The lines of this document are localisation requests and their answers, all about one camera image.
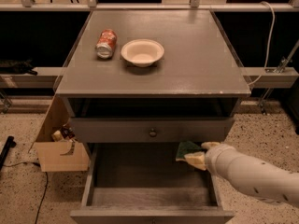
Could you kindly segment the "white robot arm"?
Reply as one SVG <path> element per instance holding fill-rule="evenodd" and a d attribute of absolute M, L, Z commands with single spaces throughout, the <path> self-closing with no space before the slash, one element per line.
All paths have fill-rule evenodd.
<path fill-rule="evenodd" d="M 181 142 L 178 161 L 227 180 L 237 191 L 265 203 L 299 207 L 299 174 L 243 154 L 219 142 Z"/>

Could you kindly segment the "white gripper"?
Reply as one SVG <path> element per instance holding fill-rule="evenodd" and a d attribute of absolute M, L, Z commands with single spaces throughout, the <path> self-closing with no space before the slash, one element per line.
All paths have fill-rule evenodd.
<path fill-rule="evenodd" d="M 225 175 L 227 166 L 232 160 L 228 157 L 228 154 L 235 152 L 235 148 L 220 142 L 204 142 L 201 147 L 208 149 L 206 157 L 204 152 L 199 151 L 186 154 L 184 156 L 185 161 L 192 167 L 202 171 L 207 168 L 213 175 Z"/>

